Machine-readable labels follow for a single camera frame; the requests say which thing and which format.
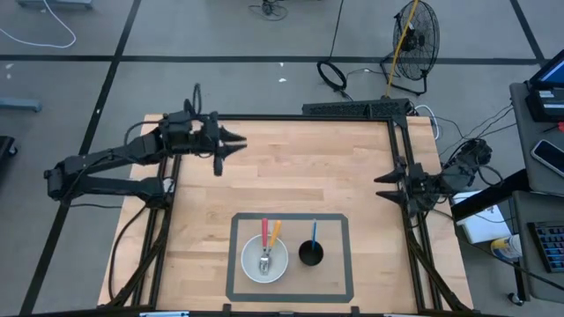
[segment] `wooden tabletop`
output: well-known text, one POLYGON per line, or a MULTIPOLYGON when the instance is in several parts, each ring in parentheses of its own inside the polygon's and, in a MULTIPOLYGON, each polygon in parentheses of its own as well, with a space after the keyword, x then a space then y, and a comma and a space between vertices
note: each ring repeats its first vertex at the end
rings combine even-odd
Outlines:
MULTIPOLYGON (((408 122, 415 161, 429 173, 440 172, 428 118, 410 117, 408 122)), ((350 303, 329 304, 232 302, 234 311, 348 313, 351 306, 359 306, 363 313, 417 312, 401 211, 375 195, 377 190, 394 190, 395 185, 373 183, 375 177, 393 168, 386 123, 222 124, 246 136, 249 147, 226 160, 222 177, 213 176, 211 159, 182 157, 158 309, 220 311, 223 304, 230 303, 226 275, 232 218, 237 213, 260 212, 345 215, 354 297, 350 303)), ((153 126, 145 125, 142 133, 151 129, 153 126)), ((156 173, 156 166, 133 166, 131 178, 139 180, 156 173)), ((142 206, 137 198, 125 199, 116 233, 142 206)), ((447 204, 436 208, 450 213, 447 204)), ((114 292, 127 282, 139 263, 147 215, 148 211, 123 235, 115 258, 114 292)), ((435 267, 461 301, 472 307, 451 220, 431 213, 427 226, 435 267)), ((282 239, 284 235, 292 232, 283 228, 282 239)), ((431 308, 427 274, 420 271, 426 286, 426 306, 431 308)), ((145 284, 150 284, 152 269, 145 279, 145 284)), ((107 282, 108 273, 100 292, 101 304, 109 300, 107 282)), ((147 302, 148 289, 144 289, 142 303, 147 302)))

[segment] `red handle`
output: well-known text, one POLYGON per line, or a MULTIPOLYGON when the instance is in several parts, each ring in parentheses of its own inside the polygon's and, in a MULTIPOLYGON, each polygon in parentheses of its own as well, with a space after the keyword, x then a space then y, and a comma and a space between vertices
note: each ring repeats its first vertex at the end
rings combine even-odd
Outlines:
POLYGON ((266 247, 267 239, 268 239, 268 219, 263 218, 263 247, 266 247))

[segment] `white cable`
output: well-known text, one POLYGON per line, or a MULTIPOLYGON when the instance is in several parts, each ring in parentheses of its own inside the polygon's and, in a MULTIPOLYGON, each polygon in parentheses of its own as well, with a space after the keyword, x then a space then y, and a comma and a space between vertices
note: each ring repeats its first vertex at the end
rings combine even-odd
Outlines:
POLYGON ((59 17, 57 17, 55 15, 55 13, 51 10, 51 7, 48 5, 47 0, 43 0, 43 3, 45 4, 45 6, 47 7, 47 10, 49 10, 49 12, 51 13, 51 15, 53 16, 53 18, 55 18, 57 21, 59 21, 59 23, 64 26, 65 29, 67 29, 67 31, 70 32, 70 34, 72 35, 72 42, 70 44, 67 45, 63 45, 63 46, 59 46, 59 45, 53 45, 53 44, 40 44, 40 43, 32 43, 32 42, 28 42, 28 41, 22 41, 19 39, 16 39, 15 37, 9 35, 5 30, 3 30, 2 28, 0 28, 0 32, 6 34, 7 37, 11 38, 12 40, 22 43, 22 44, 26 44, 26 45, 31 45, 31 46, 35 46, 35 47, 41 47, 41 48, 69 48, 71 47, 76 41, 77 41, 77 36, 74 34, 74 32, 72 32, 72 30, 65 25, 61 19, 59 19, 59 17))
POLYGON ((434 136, 434 140, 436 141, 436 140, 439 139, 439 136, 441 136, 441 132, 439 130, 439 124, 437 124, 437 119, 434 117, 433 110, 431 110, 431 108, 427 105, 418 105, 418 106, 415 107, 415 110, 417 110, 421 107, 424 107, 431 114, 431 117, 433 118, 434 128, 437 131, 436 135, 434 136))

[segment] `keyboard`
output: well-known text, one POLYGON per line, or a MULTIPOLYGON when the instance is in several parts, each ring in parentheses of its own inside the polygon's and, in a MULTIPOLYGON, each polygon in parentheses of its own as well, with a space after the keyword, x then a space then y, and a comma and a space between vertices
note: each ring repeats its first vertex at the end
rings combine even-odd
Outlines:
POLYGON ((528 223, 548 273, 564 272, 564 222, 528 223))

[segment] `chair wheel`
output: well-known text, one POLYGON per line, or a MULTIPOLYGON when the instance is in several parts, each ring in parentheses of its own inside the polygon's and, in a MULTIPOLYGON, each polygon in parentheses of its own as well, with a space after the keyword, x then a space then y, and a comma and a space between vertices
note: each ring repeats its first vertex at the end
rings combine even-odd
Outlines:
POLYGON ((515 293, 509 293, 508 294, 508 299, 511 303, 517 305, 517 306, 523 306, 525 304, 524 301, 522 301, 521 299, 519 299, 519 297, 517 296, 517 294, 515 293))

